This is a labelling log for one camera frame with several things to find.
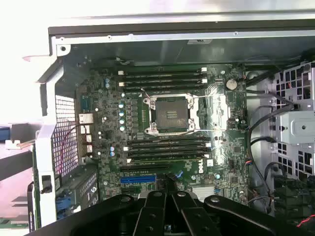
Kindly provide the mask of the metal disk bay cage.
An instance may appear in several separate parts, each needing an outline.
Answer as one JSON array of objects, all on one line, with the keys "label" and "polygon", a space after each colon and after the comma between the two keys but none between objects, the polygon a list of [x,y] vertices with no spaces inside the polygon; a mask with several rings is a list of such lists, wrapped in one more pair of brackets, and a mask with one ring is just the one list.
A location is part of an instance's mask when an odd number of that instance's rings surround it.
[{"label": "metal disk bay cage", "polygon": [[276,117],[278,162],[289,177],[305,181],[315,175],[315,61],[277,73],[270,89],[294,103]]}]

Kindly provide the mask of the black RAM slot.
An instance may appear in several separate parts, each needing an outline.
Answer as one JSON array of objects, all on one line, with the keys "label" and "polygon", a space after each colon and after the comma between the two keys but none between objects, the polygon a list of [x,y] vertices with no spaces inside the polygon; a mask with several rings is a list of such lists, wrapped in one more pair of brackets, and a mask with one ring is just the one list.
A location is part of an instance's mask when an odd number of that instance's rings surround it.
[{"label": "black RAM slot", "polygon": [[177,70],[177,71],[118,71],[118,75],[137,75],[137,74],[201,74],[201,73],[206,73],[207,68],[202,67],[201,69],[198,70]]},{"label": "black RAM slot", "polygon": [[[199,90],[206,88],[206,85],[189,85],[189,86],[173,86],[173,87],[148,87],[144,88],[145,91],[167,91],[167,90]],[[126,87],[123,88],[125,92],[138,92],[140,91],[140,87]]]},{"label": "black RAM slot", "polygon": [[130,146],[123,147],[123,151],[132,151],[136,149],[163,149],[163,148],[210,148],[209,143],[197,144],[161,144],[161,145],[147,145],[147,146]]},{"label": "black RAM slot", "polygon": [[156,76],[138,76],[138,77],[123,77],[124,81],[139,81],[139,80],[176,80],[176,79],[203,79],[205,75],[202,74],[175,74],[175,75],[156,75]]},{"label": "black RAM slot", "polygon": [[128,81],[118,82],[119,87],[137,87],[137,86],[170,86],[170,85],[199,85],[208,83],[208,79],[196,80],[153,80],[153,81]]},{"label": "black RAM slot", "polygon": [[135,156],[167,156],[167,155],[191,155],[191,154],[205,154],[207,150],[182,150],[182,151],[171,151],[171,152],[159,152],[159,153],[131,153],[128,154],[130,157]]},{"label": "black RAM slot", "polygon": [[128,145],[137,145],[137,144],[153,144],[153,143],[163,143],[163,142],[184,142],[184,141],[210,141],[209,137],[184,137],[184,138],[170,138],[170,139],[157,139],[157,140],[135,140],[128,141]]}]

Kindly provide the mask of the CPU socket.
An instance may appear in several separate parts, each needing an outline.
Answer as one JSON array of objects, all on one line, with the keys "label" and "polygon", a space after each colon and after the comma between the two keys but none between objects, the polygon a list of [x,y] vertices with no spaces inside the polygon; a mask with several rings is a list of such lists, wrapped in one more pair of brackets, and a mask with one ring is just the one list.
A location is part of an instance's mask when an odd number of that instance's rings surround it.
[{"label": "CPU socket", "polygon": [[191,93],[157,94],[139,99],[145,134],[177,136],[200,129],[199,98]]}]

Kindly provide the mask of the green motherboard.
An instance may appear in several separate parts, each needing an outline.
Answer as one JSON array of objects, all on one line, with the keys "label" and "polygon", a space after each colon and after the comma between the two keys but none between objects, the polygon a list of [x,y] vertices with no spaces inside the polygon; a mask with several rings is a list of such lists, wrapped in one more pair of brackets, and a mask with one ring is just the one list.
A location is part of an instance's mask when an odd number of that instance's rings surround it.
[{"label": "green motherboard", "polygon": [[[142,91],[125,92],[118,82],[126,82],[123,77],[156,76],[167,74],[118,75],[118,71],[179,71],[207,68],[201,73],[208,79],[206,88],[199,90],[146,91],[149,96],[157,94],[191,93],[193,95],[225,95],[230,117],[227,130],[202,130],[177,136],[153,136],[144,133],[141,126],[139,99],[145,94]],[[230,91],[225,83],[229,79],[237,81],[238,86]],[[137,86],[173,87],[170,86]],[[191,191],[193,186],[214,186],[215,194],[245,203],[248,198],[248,176],[243,173],[247,160],[247,96],[243,71],[230,64],[225,65],[160,65],[160,66],[127,66],[101,68],[95,67],[76,88],[78,99],[78,118],[81,123],[83,138],[80,145],[84,154],[92,158],[98,167],[99,194],[106,200],[118,194],[138,197],[141,192],[155,190],[156,181],[150,183],[121,184],[121,177],[174,174],[177,177],[178,190]],[[163,149],[136,149],[123,151],[130,147],[128,141],[157,140],[184,137],[209,137],[210,141],[163,142],[137,144],[147,146],[161,144],[197,144],[209,143],[211,147],[182,147]],[[207,150],[205,154],[135,156],[131,153],[159,153],[182,150]],[[121,166],[169,164],[164,170],[120,172]]]}]

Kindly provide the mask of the blue expansion slot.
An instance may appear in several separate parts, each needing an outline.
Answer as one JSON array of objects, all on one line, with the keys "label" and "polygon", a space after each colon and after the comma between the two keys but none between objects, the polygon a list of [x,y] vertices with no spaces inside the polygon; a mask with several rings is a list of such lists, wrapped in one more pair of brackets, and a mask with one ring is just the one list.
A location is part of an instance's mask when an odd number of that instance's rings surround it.
[{"label": "blue expansion slot", "polygon": [[129,177],[121,177],[120,183],[121,184],[135,184],[135,183],[150,183],[155,182],[156,176],[155,175],[148,175],[148,176],[129,176]]}]

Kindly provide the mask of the silver chipset heatsink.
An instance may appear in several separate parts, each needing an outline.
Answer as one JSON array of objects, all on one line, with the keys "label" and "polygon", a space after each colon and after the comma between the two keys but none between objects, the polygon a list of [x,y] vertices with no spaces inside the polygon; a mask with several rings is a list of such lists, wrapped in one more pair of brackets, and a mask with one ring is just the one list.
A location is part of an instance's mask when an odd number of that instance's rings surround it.
[{"label": "silver chipset heatsink", "polygon": [[214,186],[193,186],[192,192],[203,202],[207,197],[215,194]]}]

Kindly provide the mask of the silver socket cover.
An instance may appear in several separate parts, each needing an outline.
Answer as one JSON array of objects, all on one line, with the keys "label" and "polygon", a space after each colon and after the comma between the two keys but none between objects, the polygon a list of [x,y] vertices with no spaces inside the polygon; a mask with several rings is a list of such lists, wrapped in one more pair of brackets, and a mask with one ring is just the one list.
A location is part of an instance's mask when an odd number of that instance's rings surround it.
[{"label": "silver socket cover", "polygon": [[194,99],[198,105],[200,129],[227,130],[227,121],[230,117],[229,107],[225,95],[204,95]]}]

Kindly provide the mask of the black expansion slot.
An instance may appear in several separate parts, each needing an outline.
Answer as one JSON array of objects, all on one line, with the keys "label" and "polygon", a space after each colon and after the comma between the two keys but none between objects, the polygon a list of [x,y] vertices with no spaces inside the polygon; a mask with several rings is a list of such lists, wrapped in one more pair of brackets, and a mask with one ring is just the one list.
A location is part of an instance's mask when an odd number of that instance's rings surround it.
[{"label": "black expansion slot", "polygon": [[120,167],[120,172],[136,172],[136,171],[164,170],[164,169],[168,169],[169,167],[170,167],[169,164],[121,166],[121,167]]}]

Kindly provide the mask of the black open PC case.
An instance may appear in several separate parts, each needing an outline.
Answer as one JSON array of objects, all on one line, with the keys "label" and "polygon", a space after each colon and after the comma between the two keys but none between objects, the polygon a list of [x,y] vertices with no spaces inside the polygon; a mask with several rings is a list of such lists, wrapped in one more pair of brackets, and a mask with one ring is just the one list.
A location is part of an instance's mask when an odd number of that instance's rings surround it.
[{"label": "black open PC case", "polygon": [[48,36],[49,64],[37,80],[43,124],[32,149],[34,231],[104,201],[97,163],[80,145],[76,88],[92,68],[230,64],[245,75],[249,125],[248,198],[235,202],[315,236],[315,175],[289,177],[278,162],[276,117],[294,103],[270,89],[277,73],[315,61],[315,19],[162,23],[147,16],[136,24],[50,27]]}]

